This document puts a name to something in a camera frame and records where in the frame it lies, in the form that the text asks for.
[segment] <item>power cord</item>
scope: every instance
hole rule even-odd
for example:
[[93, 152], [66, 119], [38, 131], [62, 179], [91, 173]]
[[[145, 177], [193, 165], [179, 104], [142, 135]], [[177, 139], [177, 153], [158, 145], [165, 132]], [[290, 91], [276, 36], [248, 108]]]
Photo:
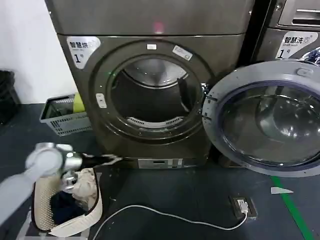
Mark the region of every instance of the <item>power cord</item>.
[[216, 229], [220, 229], [220, 230], [225, 230], [225, 231], [231, 231], [231, 230], [234, 230], [238, 227], [240, 227], [248, 218], [248, 204], [246, 202], [243, 201], [243, 203], [239, 202], [239, 207], [241, 209], [241, 212], [244, 214], [244, 219], [236, 226], [233, 226], [233, 227], [222, 227], [222, 226], [217, 226], [217, 225], [213, 225], [211, 223], [207, 223], [207, 222], [203, 222], [203, 221], [192, 221], [192, 220], [188, 220], [184, 217], [181, 217], [181, 216], [177, 216], [177, 215], [173, 215], [173, 214], [169, 214], [169, 213], [165, 213], [165, 212], [161, 212], [161, 211], [158, 211], [158, 210], [155, 210], [151, 207], [147, 207], [147, 206], [143, 206], [143, 205], [128, 205], [128, 206], [125, 206], [121, 209], [119, 209], [118, 211], [116, 211], [115, 213], [111, 214], [106, 220], [103, 221], [103, 223], [100, 225], [100, 227], [98, 228], [98, 230], [96, 231], [94, 237], [92, 240], [96, 240], [101, 228], [105, 225], [106, 222], [108, 222], [111, 218], [113, 218], [115, 215], [119, 214], [120, 212], [126, 210], [126, 209], [129, 209], [129, 208], [141, 208], [141, 209], [146, 209], [146, 210], [149, 210], [151, 212], [154, 212], [156, 214], [159, 214], [159, 215], [162, 215], [162, 216], [167, 216], [167, 217], [171, 217], [171, 218], [175, 218], [175, 219], [180, 219], [182, 221], [185, 221], [187, 223], [190, 223], [190, 224], [200, 224], [200, 225], [204, 225], [204, 226], [209, 226], [209, 227], [212, 227], [212, 228], [216, 228]]

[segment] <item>machine door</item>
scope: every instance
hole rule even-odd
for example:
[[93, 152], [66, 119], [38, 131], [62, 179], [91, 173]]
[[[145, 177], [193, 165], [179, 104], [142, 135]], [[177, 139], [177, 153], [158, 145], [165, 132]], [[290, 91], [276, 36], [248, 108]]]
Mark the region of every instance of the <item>machine door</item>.
[[320, 174], [320, 67], [293, 60], [237, 69], [208, 93], [204, 129], [230, 160], [281, 177]]

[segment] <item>laundry basket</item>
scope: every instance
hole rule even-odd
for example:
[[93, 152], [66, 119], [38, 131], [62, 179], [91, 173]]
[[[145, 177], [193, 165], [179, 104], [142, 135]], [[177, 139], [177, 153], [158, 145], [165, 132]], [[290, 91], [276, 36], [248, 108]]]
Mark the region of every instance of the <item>laundry basket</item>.
[[49, 98], [42, 110], [40, 122], [47, 124], [57, 135], [92, 130], [87, 113], [74, 113], [75, 94]]
[[31, 218], [39, 232], [49, 233], [59, 238], [67, 238], [78, 234], [96, 224], [102, 216], [103, 205], [98, 178], [93, 169], [97, 198], [91, 209], [85, 214], [75, 217], [63, 224], [56, 225], [52, 219], [50, 199], [61, 190], [61, 178], [53, 175], [36, 181], [32, 194]]

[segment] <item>floor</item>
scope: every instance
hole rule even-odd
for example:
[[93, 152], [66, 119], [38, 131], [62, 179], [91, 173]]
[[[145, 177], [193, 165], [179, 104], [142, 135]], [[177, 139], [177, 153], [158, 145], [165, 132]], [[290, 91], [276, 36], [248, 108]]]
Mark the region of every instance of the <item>floor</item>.
[[[7, 126], [0, 128], [0, 181], [24, 170], [26, 156], [38, 142], [71, 144], [79, 152], [99, 154], [92, 132], [58, 137], [39, 123], [43, 105], [23, 105]], [[258, 216], [232, 231], [191, 225], [143, 209], [128, 209], [106, 224], [97, 240], [309, 240], [320, 239], [320, 176], [281, 178], [306, 224], [303, 237], [281, 195], [271, 195], [272, 179], [242, 168], [222, 168], [212, 161], [199, 168], [141, 170], [100, 167], [103, 219], [130, 204], [142, 204], [184, 218], [231, 227], [237, 224], [229, 196], [250, 197]], [[30, 199], [0, 227], [0, 240], [15, 240], [30, 207]], [[90, 229], [91, 239], [99, 223]]]

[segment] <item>white sticker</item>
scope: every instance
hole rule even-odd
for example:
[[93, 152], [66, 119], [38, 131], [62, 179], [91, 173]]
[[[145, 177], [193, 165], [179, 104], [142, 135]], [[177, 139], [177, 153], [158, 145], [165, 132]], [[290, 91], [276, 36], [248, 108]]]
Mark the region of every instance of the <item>white sticker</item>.
[[101, 109], [106, 109], [107, 108], [105, 95], [103, 93], [96, 93], [95, 94], [95, 98], [96, 98], [96, 102], [99, 105], [99, 108], [101, 108]]
[[157, 50], [157, 44], [147, 44], [146, 49], [148, 50]]
[[138, 158], [138, 165], [140, 169], [175, 169], [181, 168], [182, 163], [182, 158]]
[[88, 59], [101, 44], [96, 36], [68, 36], [66, 41], [78, 69], [85, 68]]
[[312, 44], [318, 38], [318, 33], [309, 31], [289, 31], [281, 42], [276, 53], [276, 59], [288, 59], [290, 56]]
[[190, 61], [190, 59], [192, 58], [191, 52], [188, 52], [187, 50], [184, 50], [182, 47], [179, 47], [177, 45], [174, 46], [172, 52], [187, 61]]

